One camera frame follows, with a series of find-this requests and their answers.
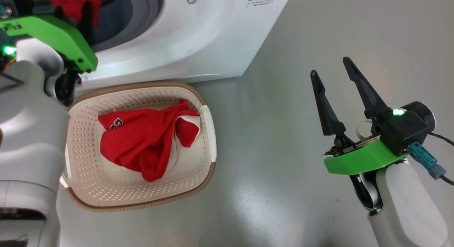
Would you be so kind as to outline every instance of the green bracket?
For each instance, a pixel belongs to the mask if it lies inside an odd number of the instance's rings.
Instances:
[[[381,140],[376,140],[358,150],[325,159],[325,166],[329,173],[355,175],[384,168],[407,155],[396,157]]]
[[[98,58],[75,27],[54,16],[26,16],[0,21],[10,37],[28,34],[74,60],[81,71],[95,71]]]

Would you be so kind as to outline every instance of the red cloth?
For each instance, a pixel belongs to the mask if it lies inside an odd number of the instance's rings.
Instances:
[[[81,20],[82,17],[82,8],[86,1],[91,3],[92,15],[93,15],[93,26],[98,26],[98,12],[101,6],[103,5],[102,0],[50,0],[52,5],[57,8],[60,6],[66,16],[69,16],[71,19],[77,23]]]
[[[166,169],[175,132],[184,147],[191,147],[199,126],[178,118],[199,116],[188,102],[163,110],[114,111],[98,116],[107,130],[101,137],[101,154],[109,161],[141,172],[146,181],[160,179]]]

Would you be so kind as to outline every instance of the green light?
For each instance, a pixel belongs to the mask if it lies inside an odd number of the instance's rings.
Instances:
[[[402,109],[394,109],[394,110],[393,110],[393,115],[394,115],[394,116],[396,116],[396,115],[399,115],[399,116],[400,116],[400,115],[403,115],[404,113],[405,113],[405,111],[402,110]]]
[[[14,55],[16,53],[17,48],[11,47],[11,46],[5,46],[3,47],[3,52],[7,55]]]

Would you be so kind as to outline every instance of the cable connector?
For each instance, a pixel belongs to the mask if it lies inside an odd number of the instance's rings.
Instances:
[[[438,160],[419,142],[412,143],[410,147],[408,147],[407,153],[418,161],[418,163],[423,165],[434,180],[439,179],[441,175],[446,173],[446,170],[441,165],[437,164]]]

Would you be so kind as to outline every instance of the gray floor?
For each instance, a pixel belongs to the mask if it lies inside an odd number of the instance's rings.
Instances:
[[[214,117],[218,159],[200,193],[159,207],[89,213],[60,189],[61,246],[376,247],[346,176],[330,175],[309,73],[317,69],[350,136],[363,105],[350,56],[391,107],[425,102],[454,137],[453,0],[290,0],[243,77],[196,83]],[[447,144],[427,148],[454,178]],[[412,162],[454,242],[454,187]]]

